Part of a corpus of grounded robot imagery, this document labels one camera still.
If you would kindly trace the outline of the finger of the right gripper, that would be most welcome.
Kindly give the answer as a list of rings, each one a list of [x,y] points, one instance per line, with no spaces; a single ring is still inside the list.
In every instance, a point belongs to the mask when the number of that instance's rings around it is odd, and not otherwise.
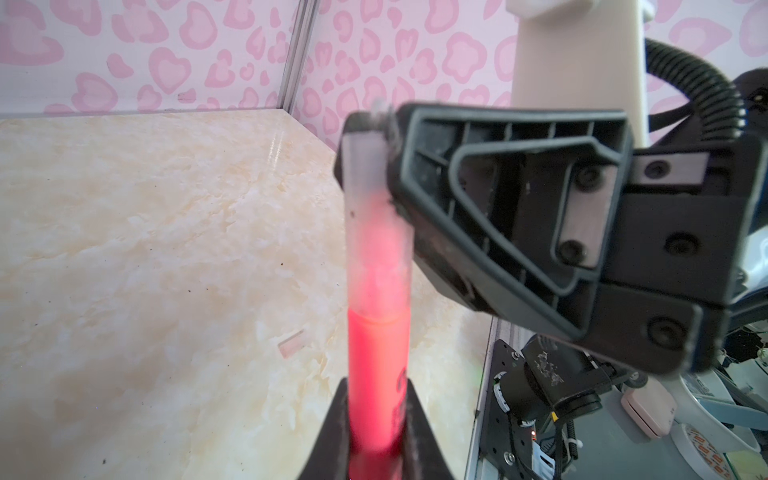
[[[446,298],[567,342],[585,339],[633,138],[620,110],[410,102],[392,122],[388,185],[414,259]],[[595,245],[560,251],[579,172],[602,168]]]
[[[392,108],[355,111],[343,125],[333,175],[344,192],[387,189],[387,168],[396,154]]]

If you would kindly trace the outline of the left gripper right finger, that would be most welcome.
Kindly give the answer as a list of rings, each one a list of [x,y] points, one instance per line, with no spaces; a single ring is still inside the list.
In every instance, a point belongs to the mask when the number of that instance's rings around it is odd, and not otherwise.
[[[411,380],[405,396],[402,435],[402,478],[407,480],[453,480],[437,439]]]

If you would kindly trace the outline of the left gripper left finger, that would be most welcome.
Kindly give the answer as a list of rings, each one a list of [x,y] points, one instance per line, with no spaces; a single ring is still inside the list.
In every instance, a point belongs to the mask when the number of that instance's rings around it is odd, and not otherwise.
[[[343,378],[333,396],[304,468],[297,479],[348,479],[349,459],[348,379]]]

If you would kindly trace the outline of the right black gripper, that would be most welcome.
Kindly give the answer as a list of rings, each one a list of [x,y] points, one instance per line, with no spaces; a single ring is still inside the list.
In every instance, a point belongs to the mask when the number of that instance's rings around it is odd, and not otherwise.
[[[767,226],[767,72],[739,75],[712,113],[654,116],[667,133],[634,153],[582,349],[659,376],[713,366],[740,315],[748,243]]]

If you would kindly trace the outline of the pink highlighter pen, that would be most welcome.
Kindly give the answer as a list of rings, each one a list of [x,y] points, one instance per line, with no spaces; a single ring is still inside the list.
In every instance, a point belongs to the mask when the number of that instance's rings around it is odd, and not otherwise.
[[[351,479],[401,477],[410,315],[383,321],[348,311]]]

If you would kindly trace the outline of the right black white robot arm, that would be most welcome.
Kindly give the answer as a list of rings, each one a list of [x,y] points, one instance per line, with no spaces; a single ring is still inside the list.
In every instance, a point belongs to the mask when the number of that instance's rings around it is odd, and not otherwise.
[[[647,71],[686,103],[633,143],[619,110],[409,102],[356,111],[334,174],[345,194],[349,414],[357,435],[405,421],[412,270],[444,296],[531,329],[521,419],[571,417],[631,369],[710,367],[748,236],[767,222],[767,141],[737,85],[658,45]]]

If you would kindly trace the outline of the clear pen cap lower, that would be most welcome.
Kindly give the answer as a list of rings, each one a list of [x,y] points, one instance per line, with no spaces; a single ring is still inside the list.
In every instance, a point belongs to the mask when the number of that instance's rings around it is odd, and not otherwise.
[[[302,329],[281,340],[278,343],[278,350],[283,359],[289,359],[303,348],[305,348],[307,343],[307,332]]]

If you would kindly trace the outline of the white box beside base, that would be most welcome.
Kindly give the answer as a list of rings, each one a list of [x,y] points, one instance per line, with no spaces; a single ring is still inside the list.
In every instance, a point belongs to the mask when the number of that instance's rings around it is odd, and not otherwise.
[[[621,405],[650,439],[670,434],[678,407],[672,394],[653,378],[641,388],[628,388],[622,395]]]

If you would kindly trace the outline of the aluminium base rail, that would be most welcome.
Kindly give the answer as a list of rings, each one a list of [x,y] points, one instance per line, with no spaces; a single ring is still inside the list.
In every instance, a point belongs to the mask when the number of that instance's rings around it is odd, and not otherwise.
[[[464,471],[464,480],[476,478],[480,460],[480,440],[482,436],[483,422],[485,418],[485,402],[487,398],[487,387],[491,379],[491,364],[493,357],[493,348],[497,340],[502,339],[509,342],[513,337],[512,327],[497,317],[492,317],[490,321],[488,336],[485,344],[485,354],[483,359],[483,369],[481,375],[480,387],[474,410],[473,425],[470,436],[468,456]]]

